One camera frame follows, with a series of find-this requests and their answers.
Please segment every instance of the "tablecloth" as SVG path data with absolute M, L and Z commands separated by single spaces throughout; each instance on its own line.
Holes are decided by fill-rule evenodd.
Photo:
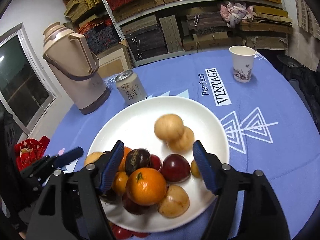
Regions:
M 162 60 L 134 71 L 149 98 L 191 98 L 220 119 L 229 141 L 230 164 L 238 171 L 252 173 L 260 169 L 265 173 L 293 238 L 320 199 L 320 136 L 303 102 L 284 77 L 257 54 L 251 81 L 239 83 L 233 78 L 228 50 Z M 86 155 L 103 125 L 125 107 L 114 83 L 109 99 L 95 112 L 82 115 L 73 105 L 52 136 L 46 154 L 80 146 Z M 66 169 L 79 170 L 83 163 L 84 157 Z M 243 194 L 239 194 L 230 236 L 236 235 L 242 201 Z M 200 239 L 211 211 L 212 206 L 189 224 L 153 233 L 146 239 Z

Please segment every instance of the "can logo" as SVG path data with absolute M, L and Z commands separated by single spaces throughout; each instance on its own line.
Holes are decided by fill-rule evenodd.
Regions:
M 128 83 L 123 84 L 123 85 L 121 86 L 121 90 L 123 90 L 123 91 L 126 91 L 128 88 L 129 88 L 129 84 L 128 84 Z

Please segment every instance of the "beverage can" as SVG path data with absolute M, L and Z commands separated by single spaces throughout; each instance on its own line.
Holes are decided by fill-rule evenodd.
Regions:
M 138 101 L 147 98 L 147 93 L 144 90 L 138 75 L 133 70 L 121 72 L 115 78 L 116 87 L 124 98 L 127 105 L 132 105 Z

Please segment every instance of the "can lid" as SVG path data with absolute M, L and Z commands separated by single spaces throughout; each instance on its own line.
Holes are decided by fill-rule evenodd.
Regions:
M 132 74 L 133 74 L 133 70 L 132 69 L 123 71 L 119 75 L 116 76 L 115 81 L 117 82 L 117 81 L 123 80 L 123 79 L 125 79 L 127 77 L 130 77 Z

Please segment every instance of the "thermos base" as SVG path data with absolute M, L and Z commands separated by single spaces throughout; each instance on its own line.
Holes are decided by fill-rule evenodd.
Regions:
M 96 101 L 94 101 L 91 105 L 89 105 L 85 108 L 79 109 L 80 112 L 82 114 L 90 114 L 93 111 L 97 110 L 109 98 L 110 92 L 111 92 L 110 89 L 107 87 L 106 90 L 103 92 L 103 94 Z

